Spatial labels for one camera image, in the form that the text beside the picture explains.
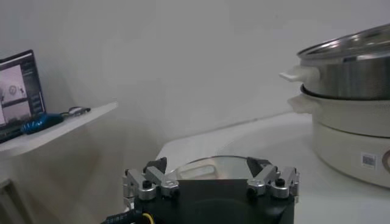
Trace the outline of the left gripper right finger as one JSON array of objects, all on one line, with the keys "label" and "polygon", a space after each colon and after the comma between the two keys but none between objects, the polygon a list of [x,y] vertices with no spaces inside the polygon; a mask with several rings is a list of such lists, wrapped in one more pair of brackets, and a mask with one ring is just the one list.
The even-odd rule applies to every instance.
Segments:
[{"label": "left gripper right finger", "polygon": [[292,197],[299,199],[300,173],[295,167],[284,167],[280,170],[266,159],[248,157],[247,166],[252,178],[247,180],[247,195],[258,198],[266,194],[284,200]]}]

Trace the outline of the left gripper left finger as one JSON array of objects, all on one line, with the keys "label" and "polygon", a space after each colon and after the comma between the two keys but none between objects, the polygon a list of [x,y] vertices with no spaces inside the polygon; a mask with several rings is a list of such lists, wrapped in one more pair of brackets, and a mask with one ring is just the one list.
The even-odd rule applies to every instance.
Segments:
[{"label": "left gripper left finger", "polygon": [[149,161],[142,171],[126,169],[122,176],[122,192],[125,200],[138,198],[149,201],[159,193],[163,198],[177,198],[180,194],[180,184],[166,174],[168,160],[162,157]]}]

